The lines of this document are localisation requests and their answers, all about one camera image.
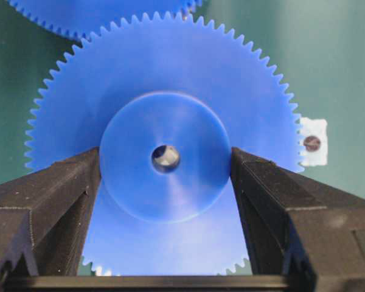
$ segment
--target green background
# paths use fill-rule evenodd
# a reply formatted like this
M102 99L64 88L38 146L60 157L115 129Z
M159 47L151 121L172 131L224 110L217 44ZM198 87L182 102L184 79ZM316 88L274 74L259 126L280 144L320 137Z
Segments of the green background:
M198 15L253 40L284 74L296 111L327 120L328 165L304 175L365 198L365 0L211 0ZM73 43L0 0L0 183L27 173L29 109Z

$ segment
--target shaft hole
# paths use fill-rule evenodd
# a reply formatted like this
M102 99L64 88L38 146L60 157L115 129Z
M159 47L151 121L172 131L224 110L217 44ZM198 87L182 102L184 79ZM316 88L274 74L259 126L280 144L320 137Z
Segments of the shaft hole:
M157 147L151 155L154 168L161 173L174 171L180 162L180 154L171 145Z

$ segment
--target gear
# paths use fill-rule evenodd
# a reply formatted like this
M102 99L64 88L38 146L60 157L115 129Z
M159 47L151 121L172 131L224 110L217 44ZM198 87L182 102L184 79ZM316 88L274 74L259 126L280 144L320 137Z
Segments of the gear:
M197 145L209 143L217 147L218 140L207 141L197 132L191 136L185 131L186 127L199 131L193 128L200 128L202 124L207 127L207 119L217 121L215 127L218 130L214 130L214 137L221 137L221 141L225 141L221 135L222 125L229 145L263 156L292 171L302 169L298 143L301 137L297 133L300 127L296 123L299 115L293 113L296 105L289 103L293 95L285 93L287 84L280 84L282 75L274 75L276 67L267 66L269 58L260 58L260 49L252 51L252 42L243 44L243 36L234 38L234 30L225 33L224 25L215 29L214 21L205 25L202 17L197 22L193 21L192 15L183 20L180 13L176 18L166 13L164 19L158 13L153 19L144 14L142 21L133 16L131 24L123 19L120 27L112 24L111 31L102 29L101 34L99 37L93 33L92 43L83 39L82 49L74 46L74 56L65 54L67 63L57 62L60 71L51 71L54 80L45 80L47 89L40 89L43 99L35 100L40 108L32 110L35 119L29 123L33 129L27 132L32 140L26 142L31 148L26 156L32 159L27 166L33 171L111 141L110 129L121 131L126 129L124 125L131 131L124 130L121 139L120 133L115 132L115 139L121 141L119 151L116 150L123 152L121 158L126 153L130 156L131 152L142 147L142 143L148 147L148 138L153 140L158 133L166 139L163 126L168 126L169 130L173 128L167 124L175 125L177 131L184 131L179 132L179 138L171 135L169 140L158 141L160 143L179 150L179 145L174 142L186 143L181 139L183 137L187 141L192 139ZM129 123L137 121L127 120L126 116L136 106L143 110L136 114L142 123L146 123L144 117L147 114L159 112L162 115L159 103L155 103L153 111L146 110L146 106L151 106L146 103L149 102L147 98L159 98L149 92L172 95L188 111L174 111L176 118L157 123L154 133L142 131L139 126L133 130ZM148 97L133 101L143 95ZM192 109L198 109L198 114L190 115L191 121L178 120L184 113L193 113ZM142 187L150 185L147 176L140 175L141 169L149 172L150 157L148 162L130 163L139 171L125 174L129 183L133 180L130 177L135 177L136 185L129 193L123 193L128 198L124 201L125 198L115 198L108 193L111 192L111 183L105 178L110 179L110 176L103 172L108 169L103 168L103 154L108 151L103 148L100 148L103 177L84 247L85 263L92 261L93 266L121 275L216 274L247 257L230 180L220 196L215 194L203 200L198 198L198 201L188 198L192 206L199 208L193 210L193 218L189 220L169 224L144 221L124 210L132 206L129 202L131 193L137 200L138 193L141 193L142 200L149 204L152 198L158 199L154 189ZM192 176L211 165L211 160L201 160L206 150L208 147L204 147L204 151L185 153L187 159L194 162L191 164L195 166ZM181 156L181 167L184 159ZM169 189L160 187L159 193L170 192L170 196L177 199L165 201L165 208L186 203L185 197L173 196L175 189L190 190L208 183L202 180L183 185L172 179L179 178L179 172L171 174L160 175L169 179L170 184ZM143 215L137 211L134 215Z
M201 0L6 0L31 21L57 35L79 40L89 39L90 33L100 32L100 27L110 27L111 21L132 15L183 12L187 14L201 5Z

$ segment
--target spur gear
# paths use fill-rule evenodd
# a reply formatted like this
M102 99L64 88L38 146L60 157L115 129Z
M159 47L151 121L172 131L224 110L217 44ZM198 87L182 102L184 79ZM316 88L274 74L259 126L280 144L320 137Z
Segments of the spur gear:
M73 40L89 39L90 33L100 32L100 27L108 27L111 21L120 22L132 15L164 14L183 12L188 14L201 5L202 0L6 0L39 26Z
M74 46L75 55L65 54L67 63L57 62L53 80L44 81L43 98L35 100L40 108L31 110L32 140L26 142L33 171L101 145L102 183L85 263L114 275L216 274L248 257L231 182L216 185L208 175L208 151L215 178L225 170L217 168L217 147L227 157L218 145L227 141L286 169L302 169L299 115L289 103L293 95L285 93L288 85L280 84L282 75L274 75L276 67L267 66L269 58L260 58L252 42L243 44L234 30L215 29L202 17L194 22L180 13L155 13L152 19L144 14L141 21L123 19L120 27L112 24L91 37L92 43L83 39L82 49ZM216 129L208 132L211 120ZM180 151L181 161L151 186L157 170L149 150L163 144ZM126 180L116 184L115 171L124 172L120 159L128 163ZM200 179L190 184L196 175ZM209 195L187 196L206 186ZM132 198L154 207L155 214L132 209ZM168 210L181 210L179 205L188 211L174 218Z

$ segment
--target blue gear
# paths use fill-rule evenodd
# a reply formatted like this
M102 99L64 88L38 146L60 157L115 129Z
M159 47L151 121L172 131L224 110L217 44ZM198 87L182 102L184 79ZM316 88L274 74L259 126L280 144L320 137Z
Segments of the blue gear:
M233 30L224 33L224 25L215 30L213 21L204 25L191 15L184 21L180 13L164 19L155 13L152 20L144 14L142 21L134 16L131 24L122 20L101 34L93 33L92 43L83 40L82 49L74 46L75 56L66 53L68 62L57 62L60 71L51 71L54 80L40 89L43 99L35 100L40 108L31 110L35 119L27 132L33 139L26 142L33 171L99 146L123 107L159 91L200 100L219 118L231 146L302 170L293 95L280 84L282 75L274 75L276 67L267 66L269 58L252 51L252 42L235 39ZM128 142L127 151L134 146ZM193 159L200 169L200 158ZM125 212L103 178L83 253L94 267L126 275L216 274L248 257L230 181L207 211L159 224Z
M132 15L164 15L187 13L201 5L201 0L7 0L25 17L45 29L66 38L89 39L90 33L100 32L100 27L109 29L111 21L120 23L121 18Z

